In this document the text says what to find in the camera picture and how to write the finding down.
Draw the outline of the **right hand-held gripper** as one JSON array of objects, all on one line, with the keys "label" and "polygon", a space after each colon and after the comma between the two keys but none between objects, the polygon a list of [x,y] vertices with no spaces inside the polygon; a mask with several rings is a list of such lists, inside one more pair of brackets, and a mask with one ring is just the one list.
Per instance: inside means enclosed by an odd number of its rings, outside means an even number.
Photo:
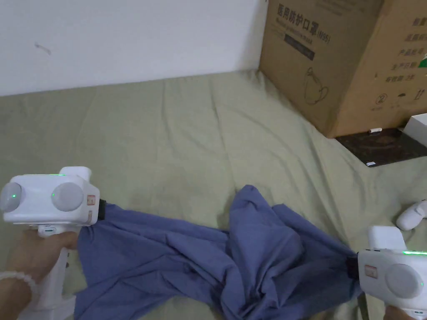
[{"label": "right hand-held gripper", "polygon": [[346,261],[350,278],[361,290],[397,307],[416,320],[427,318],[427,253],[407,249],[394,226],[372,226],[369,248]]}]

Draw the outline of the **person's right hand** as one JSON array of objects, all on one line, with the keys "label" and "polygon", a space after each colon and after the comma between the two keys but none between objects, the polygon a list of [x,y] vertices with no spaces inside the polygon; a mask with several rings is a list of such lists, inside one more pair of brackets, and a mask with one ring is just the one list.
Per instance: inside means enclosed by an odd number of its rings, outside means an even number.
[{"label": "person's right hand", "polygon": [[416,318],[408,315],[404,310],[394,306],[387,306],[383,320],[415,320]]}]

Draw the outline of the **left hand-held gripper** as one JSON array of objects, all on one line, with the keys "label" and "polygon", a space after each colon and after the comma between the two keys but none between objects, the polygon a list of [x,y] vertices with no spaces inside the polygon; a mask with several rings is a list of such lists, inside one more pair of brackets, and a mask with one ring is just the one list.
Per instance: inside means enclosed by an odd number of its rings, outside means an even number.
[{"label": "left hand-held gripper", "polygon": [[[7,223],[36,226],[41,237],[77,231],[105,217],[105,201],[90,182],[87,167],[64,167],[58,174],[13,177],[1,192]],[[68,250],[38,285],[39,296],[19,316],[21,320],[65,320],[73,315],[75,296],[63,296]]]}]

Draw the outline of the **person's left hand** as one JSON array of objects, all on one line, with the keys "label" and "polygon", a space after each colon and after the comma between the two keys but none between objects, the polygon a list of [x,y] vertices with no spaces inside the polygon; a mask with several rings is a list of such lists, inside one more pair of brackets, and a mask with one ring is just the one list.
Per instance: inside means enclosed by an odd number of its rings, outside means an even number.
[{"label": "person's left hand", "polygon": [[39,284],[53,269],[62,249],[76,249],[77,238],[75,232],[43,238],[36,230],[24,231],[7,262],[6,271],[11,277],[1,280],[1,295],[31,299],[34,294],[30,281]]}]

